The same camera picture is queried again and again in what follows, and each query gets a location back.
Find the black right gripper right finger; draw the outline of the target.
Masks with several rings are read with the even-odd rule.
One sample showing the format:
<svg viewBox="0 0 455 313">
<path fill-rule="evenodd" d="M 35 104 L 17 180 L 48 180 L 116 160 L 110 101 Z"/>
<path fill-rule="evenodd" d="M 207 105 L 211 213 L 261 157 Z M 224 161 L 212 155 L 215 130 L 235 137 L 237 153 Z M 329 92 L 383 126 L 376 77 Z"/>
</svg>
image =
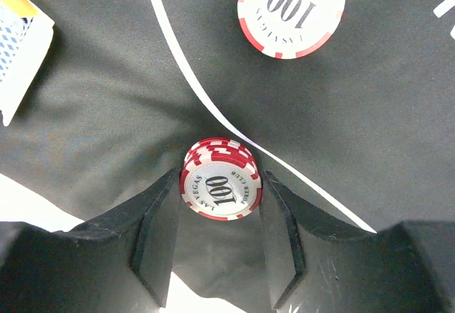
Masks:
<svg viewBox="0 0 455 313">
<path fill-rule="evenodd" d="M 275 312 L 453 312 L 454 223 L 371 233 L 262 174 L 259 213 Z"/>
</svg>

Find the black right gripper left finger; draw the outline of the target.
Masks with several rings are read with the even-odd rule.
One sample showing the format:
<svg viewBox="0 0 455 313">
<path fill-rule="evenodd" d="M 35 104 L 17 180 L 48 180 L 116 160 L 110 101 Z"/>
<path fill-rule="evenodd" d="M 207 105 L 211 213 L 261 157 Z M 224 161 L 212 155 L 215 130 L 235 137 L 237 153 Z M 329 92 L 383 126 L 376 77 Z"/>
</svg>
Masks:
<svg viewBox="0 0 455 313">
<path fill-rule="evenodd" d="M 157 312 L 166 304 L 179 172 L 68 232 L 1 224 L 2 312 Z"/>
</svg>

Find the red poker chip stack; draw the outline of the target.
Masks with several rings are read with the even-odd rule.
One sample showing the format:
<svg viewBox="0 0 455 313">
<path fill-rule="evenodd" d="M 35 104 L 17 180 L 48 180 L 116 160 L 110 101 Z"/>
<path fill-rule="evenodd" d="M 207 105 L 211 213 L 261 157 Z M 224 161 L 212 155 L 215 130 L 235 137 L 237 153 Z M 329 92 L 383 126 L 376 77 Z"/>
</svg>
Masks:
<svg viewBox="0 0 455 313">
<path fill-rule="evenodd" d="M 233 139 L 211 137 L 196 142 L 184 159 L 180 177 L 183 201 L 213 220 L 244 218 L 258 207 L 262 180 L 249 149 Z"/>
</svg>

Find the single red 100 chip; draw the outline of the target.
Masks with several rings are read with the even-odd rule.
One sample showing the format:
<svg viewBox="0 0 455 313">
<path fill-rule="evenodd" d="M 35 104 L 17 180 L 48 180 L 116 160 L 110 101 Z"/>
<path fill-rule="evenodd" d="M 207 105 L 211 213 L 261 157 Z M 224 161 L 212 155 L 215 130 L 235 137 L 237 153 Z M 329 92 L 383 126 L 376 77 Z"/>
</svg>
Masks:
<svg viewBox="0 0 455 313">
<path fill-rule="evenodd" d="M 346 0 L 237 0 L 246 39 L 261 53 L 295 59 L 319 49 L 341 22 Z"/>
</svg>

